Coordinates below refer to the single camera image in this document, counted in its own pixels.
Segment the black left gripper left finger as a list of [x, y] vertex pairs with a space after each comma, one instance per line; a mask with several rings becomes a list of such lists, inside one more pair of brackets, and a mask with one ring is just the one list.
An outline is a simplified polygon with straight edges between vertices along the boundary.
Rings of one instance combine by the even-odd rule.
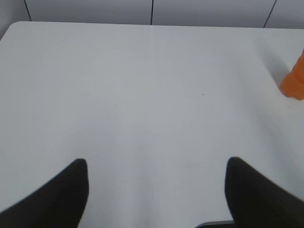
[[76, 228], [89, 195], [87, 162], [76, 159], [23, 200], [2, 211], [2, 228]]

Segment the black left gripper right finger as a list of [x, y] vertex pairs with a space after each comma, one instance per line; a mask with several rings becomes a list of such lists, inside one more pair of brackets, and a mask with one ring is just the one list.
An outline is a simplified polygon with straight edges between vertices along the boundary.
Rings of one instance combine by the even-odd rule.
[[227, 162], [225, 197], [238, 228], [304, 226], [304, 202], [239, 157]]

